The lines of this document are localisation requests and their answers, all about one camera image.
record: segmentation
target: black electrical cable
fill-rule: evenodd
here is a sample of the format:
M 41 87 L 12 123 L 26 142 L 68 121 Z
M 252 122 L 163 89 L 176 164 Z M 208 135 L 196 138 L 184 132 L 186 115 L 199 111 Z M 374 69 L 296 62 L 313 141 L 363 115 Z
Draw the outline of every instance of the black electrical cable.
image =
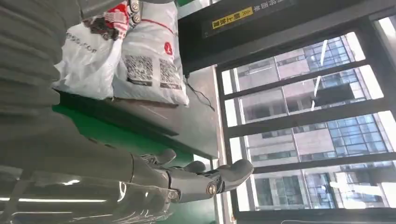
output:
M 188 79 L 186 79 L 186 82 L 185 82 L 185 83 L 186 83 L 186 85 L 194 92 L 194 94 L 197 96 L 198 100 L 199 100 L 202 104 L 204 104 L 204 105 L 210 107 L 211 110 L 212 110 L 213 112 L 216 112 L 216 110 L 215 110 L 214 107 L 212 106 L 212 103 L 211 103 L 210 99 L 209 99 L 207 96 L 205 96 L 204 93 L 195 90 L 195 89 L 190 85 L 190 83 L 188 83 Z M 199 97 L 199 95 L 198 95 L 197 93 L 200 93 L 200 94 L 209 102 L 209 104 L 207 104 L 206 102 L 203 102 L 203 101 L 201 100 L 201 97 Z

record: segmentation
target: black metal frame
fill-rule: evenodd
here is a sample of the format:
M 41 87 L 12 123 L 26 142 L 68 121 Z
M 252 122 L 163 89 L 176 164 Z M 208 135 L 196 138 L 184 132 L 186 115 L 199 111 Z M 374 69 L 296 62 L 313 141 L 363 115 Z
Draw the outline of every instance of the black metal frame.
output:
M 243 90 L 231 94 L 224 94 L 222 72 L 235 68 L 242 63 L 252 62 L 249 56 L 245 56 L 232 63 L 221 64 L 216 68 L 217 83 L 219 87 L 219 98 L 220 98 L 220 112 L 223 124 L 223 133 L 225 140 L 225 150 L 227 162 L 232 162 L 231 145 L 230 139 L 243 137 L 247 135 L 264 133 L 268 131 L 281 130 L 285 128 L 292 128 L 296 126 L 304 126 L 309 124 L 320 123 L 329 120 L 342 119 L 354 116 L 360 116 L 365 114 L 372 114 L 382 111 L 391 111 L 393 116 L 396 117 L 396 104 L 394 103 L 394 97 L 396 96 L 396 70 L 393 67 L 389 57 L 386 55 L 386 49 L 384 48 L 382 41 L 377 33 L 371 20 L 378 20 L 383 17 L 387 17 L 391 14 L 396 13 L 395 8 L 387 8 L 384 11 L 373 15 L 367 15 L 364 18 L 359 18 L 347 24 L 341 24 L 336 28 L 332 28 L 331 32 L 324 30 L 320 33 L 312 34 L 303 39 L 305 43 L 313 43 L 314 41 L 320 41 L 316 39 L 321 37 L 323 40 L 329 36 L 340 36 L 347 32 L 354 31 L 361 44 L 362 50 L 366 56 L 366 60 L 359 62 L 352 62 L 349 64 L 337 66 L 334 68 L 321 70 L 306 75 L 293 77 L 285 80 L 281 80 L 275 83 L 262 85 L 248 90 Z M 292 48 L 289 43 L 285 43 L 280 48 L 284 53 L 293 49 L 297 49 L 300 45 Z M 260 53 L 260 55 L 266 58 L 268 53 Z M 308 79 L 315 78 L 317 76 L 327 75 L 342 70 L 351 69 L 354 67 L 360 67 L 363 65 L 370 65 L 373 72 L 376 74 L 377 81 L 384 94 L 384 98 L 367 100 L 358 103 L 342 105 L 332 108 L 326 108 L 319 111 L 304 112 L 301 114 L 290 115 L 287 117 L 281 117 L 276 119 L 270 119 L 265 121 L 259 121 L 255 123 L 238 125 L 234 127 L 227 127 L 226 108 L 225 101 L 242 97 L 245 95 L 270 90 L 273 88 L 281 87 L 287 84 L 300 82 Z M 328 167 L 344 164 L 356 164 L 366 163 L 375 161 L 396 161 L 396 153 L 384 153 L 384 154 L 370 154 L 354 157 L 335 158 L 321 161 L 306 161 L 300 163 L 281 164 L 274 166 L 266 166 L 256 168 L 254 174 L 279 172 L 286 170 L 300 170 L 306 168 L 316 167 Z M 284 219 L 303 219 L 305 221 L 324 221 L 329 222 L 336 221 L 391 221 L 396 218 L 396 210 L 390 208 L 378 208 L 368 210 L 345 210 L 345 209 L 314 209 L 314 210 L 261 210 L 261 211 L 240 211 L 238 206 L 238 198 L 236 190 L 231 192 L 231 200 L 233 206 L 234 217 L 238 220 L 255 220 L 255 221 L 275 221 Z

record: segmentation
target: fluorescent light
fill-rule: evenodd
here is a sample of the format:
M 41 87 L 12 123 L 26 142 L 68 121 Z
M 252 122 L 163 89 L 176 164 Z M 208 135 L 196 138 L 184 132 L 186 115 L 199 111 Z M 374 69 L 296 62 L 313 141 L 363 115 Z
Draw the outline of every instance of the fluorescent light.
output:
M 69 182 L 62 183 L 62 184 L 67 186 L 67 185 L 72 185 L 72 184 L 75 184 L 75 183 L 80 183 L 80 181 L 79 180 L 71 180 Z
M 7 202 L 9 197 L 0 197 L 0 201 Z M 19 202 L 49 202 L 49 203 L 100 203 L 106 200 L 84 200 L 84 199 L 32 199 L 32 198 L 20 198 Z
M 71 211 L 18 211 L 13 213 L 12 215 L 18 214 L 72 214 Z
M 88 216 L 88 217 L 77 217 L 77 218 L 73 218 L 73 219 L 86 219 L 86 218 L 98 218 L 98 217 L 106 217 L 106 216 L 112 216 L 112 214 L 108 214 L 108 215 L 101 215 L 101 216 Z
M 323 62 L 325 61 L 325 53 L 326 53 L 326 48 L 327 48 L 327 42 L 328 42 L 328 40 L 323 41 L 322 54 L 320 55 L 320 65 L 321 66 L 323 66 Z

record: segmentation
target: qr code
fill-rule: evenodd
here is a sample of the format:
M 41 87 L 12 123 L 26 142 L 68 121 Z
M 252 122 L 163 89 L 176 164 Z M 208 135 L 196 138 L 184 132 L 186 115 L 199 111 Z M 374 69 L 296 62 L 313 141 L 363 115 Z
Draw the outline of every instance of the qr code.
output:
M 127 81 L 136 85 L 153 85 L 153 59 L 146 56 L 125 56 Z
M 160 59 L 161 88 L 181 90 L 181 80 L 173 63 Z

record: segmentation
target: metal screw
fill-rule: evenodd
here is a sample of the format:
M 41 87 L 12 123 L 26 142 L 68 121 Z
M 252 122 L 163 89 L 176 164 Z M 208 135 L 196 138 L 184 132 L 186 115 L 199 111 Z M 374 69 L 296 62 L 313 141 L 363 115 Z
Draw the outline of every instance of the metal screw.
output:
M 134 23 L 139 23 L 139 22 L 141 22 L 141 18 L 140 18 L 139 15 L 134 15 L 134 16 L 132 17 L 132 21 L 133 21 Z
M 177 199 L 178 198 L 178 193 L 177 193 L 177 191 L 175 191 L 175 190 L 170 190 L 169 191 L 169 193 L 168 193 L 168 197 L 170 198 L 170 199 Z
M 132 10 L 133 13 L 137 13 L 139 11 L 139 4 L 132 3 L 131 10 Z

